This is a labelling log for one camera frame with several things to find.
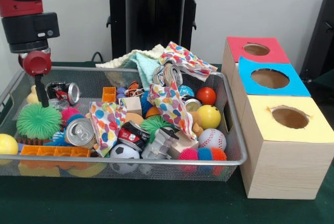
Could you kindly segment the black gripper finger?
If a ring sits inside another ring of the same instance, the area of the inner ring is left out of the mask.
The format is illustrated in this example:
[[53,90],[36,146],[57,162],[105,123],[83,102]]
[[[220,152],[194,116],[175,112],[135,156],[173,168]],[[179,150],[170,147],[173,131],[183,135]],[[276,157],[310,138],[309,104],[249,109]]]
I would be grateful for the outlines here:
[[42,74],[41,75],[36,75],[34,77],[34,83],[35,83],[35,89],[37,92],[37,96],[39,101],[41,102],[41,105],[44,108],[47,108],[49,106],[49,99],[47,96],[47,92],[45,90],[45,85],[42,83]]

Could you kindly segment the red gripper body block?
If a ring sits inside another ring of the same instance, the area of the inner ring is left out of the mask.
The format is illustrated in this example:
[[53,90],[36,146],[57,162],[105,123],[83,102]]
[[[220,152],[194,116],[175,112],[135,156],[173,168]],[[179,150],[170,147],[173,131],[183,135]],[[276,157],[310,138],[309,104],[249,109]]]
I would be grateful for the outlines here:
[[47,74],[52,67],[50,50],[19,54],[19,64],[30,76]]

